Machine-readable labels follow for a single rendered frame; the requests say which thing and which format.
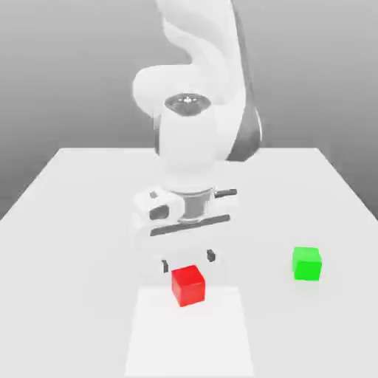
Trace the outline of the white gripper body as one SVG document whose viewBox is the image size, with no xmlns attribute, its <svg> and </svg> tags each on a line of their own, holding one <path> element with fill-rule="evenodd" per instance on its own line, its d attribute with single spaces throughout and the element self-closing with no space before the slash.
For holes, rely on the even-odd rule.
<svg viewBox="0 0 378 378">
<path fill-rule="evenodd" d="M 191 224 L 152 225 L 134 214 L 134 249 L 149 255 L 166 256 L 212 244 L 226 234 L 231 219 L 230 214 L 222 214 Z"/>
</svg>

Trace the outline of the small red cube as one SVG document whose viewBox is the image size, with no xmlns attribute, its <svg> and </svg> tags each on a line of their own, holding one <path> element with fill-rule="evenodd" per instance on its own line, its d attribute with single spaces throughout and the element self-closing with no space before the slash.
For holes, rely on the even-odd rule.
<svg viewBox="0 0 378 378">
<path fill-rule="evenodd" d="M 171 288 L 180 307 L 205 300 L 205 279 L 196 265 L 172 270 Z"/>
</svg>

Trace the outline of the small green cube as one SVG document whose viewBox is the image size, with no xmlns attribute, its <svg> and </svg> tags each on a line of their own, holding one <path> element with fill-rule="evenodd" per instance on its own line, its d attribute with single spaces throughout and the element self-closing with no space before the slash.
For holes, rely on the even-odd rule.
<svg viewBox="0 0 378 378">
<path fill-rule="evenodd" d="M 316 247 L 294 247 L 292 271 L 295 280 L 318 281 L 322 271 L 322 258 Z"/>
</svg>

